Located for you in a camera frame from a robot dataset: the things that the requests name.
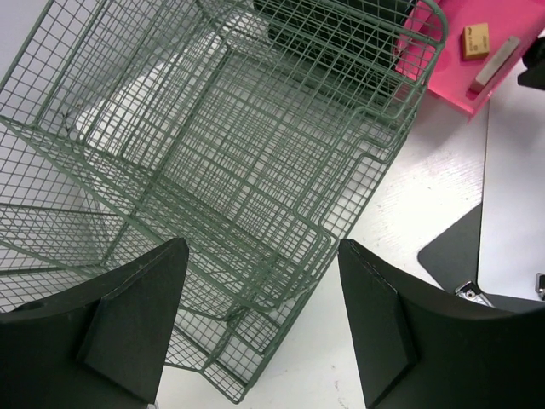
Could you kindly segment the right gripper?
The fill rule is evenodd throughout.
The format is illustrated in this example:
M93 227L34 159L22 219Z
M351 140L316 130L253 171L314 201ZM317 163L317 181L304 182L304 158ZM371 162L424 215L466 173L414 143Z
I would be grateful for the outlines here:
M517 83L531 89L545 90L545 37L538 37L522 57L525 70L517 77Z

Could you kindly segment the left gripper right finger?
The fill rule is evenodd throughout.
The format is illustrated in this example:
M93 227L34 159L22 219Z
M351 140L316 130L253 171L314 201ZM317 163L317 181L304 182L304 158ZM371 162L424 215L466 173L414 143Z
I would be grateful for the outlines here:
M542 304L513 312L465 300L352 239L338 263L367 407L543 407Z

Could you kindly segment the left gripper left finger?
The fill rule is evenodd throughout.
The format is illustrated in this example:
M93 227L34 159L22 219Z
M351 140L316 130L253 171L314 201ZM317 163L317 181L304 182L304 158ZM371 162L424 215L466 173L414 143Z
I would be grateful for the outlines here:
M171 239L1 316L4 408L146 408L157 398L189 250Z

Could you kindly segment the beige eraser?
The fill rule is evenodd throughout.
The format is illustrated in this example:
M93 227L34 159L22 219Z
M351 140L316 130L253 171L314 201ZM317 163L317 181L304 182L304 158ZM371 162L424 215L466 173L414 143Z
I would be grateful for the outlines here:
M509 37L498 51L486 62L484 67L473 79L469 89L472 92L480 93L507 62L519 45L520 39L518 37Z

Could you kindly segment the small brown cube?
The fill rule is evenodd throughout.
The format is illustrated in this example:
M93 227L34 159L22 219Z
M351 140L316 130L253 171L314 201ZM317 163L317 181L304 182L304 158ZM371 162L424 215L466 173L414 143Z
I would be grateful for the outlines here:
M461 35L463 60L482 60L490 53L490 34L487 23L464 26Z

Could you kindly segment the white clipboard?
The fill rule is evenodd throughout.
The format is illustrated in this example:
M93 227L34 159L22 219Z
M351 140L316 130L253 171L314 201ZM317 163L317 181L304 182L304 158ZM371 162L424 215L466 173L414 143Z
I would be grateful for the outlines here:
M544 93L510 74L490 98L478 283L538 300L544 272Z

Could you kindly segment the black clipboard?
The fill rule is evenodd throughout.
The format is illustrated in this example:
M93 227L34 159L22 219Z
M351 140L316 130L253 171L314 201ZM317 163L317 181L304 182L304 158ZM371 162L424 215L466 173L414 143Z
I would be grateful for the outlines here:
M514 313L543 308L543 301L490 294L480 289L478 266L481 219L482 205L478 204L424 246L418 252L418 262L444 291L467 301Z

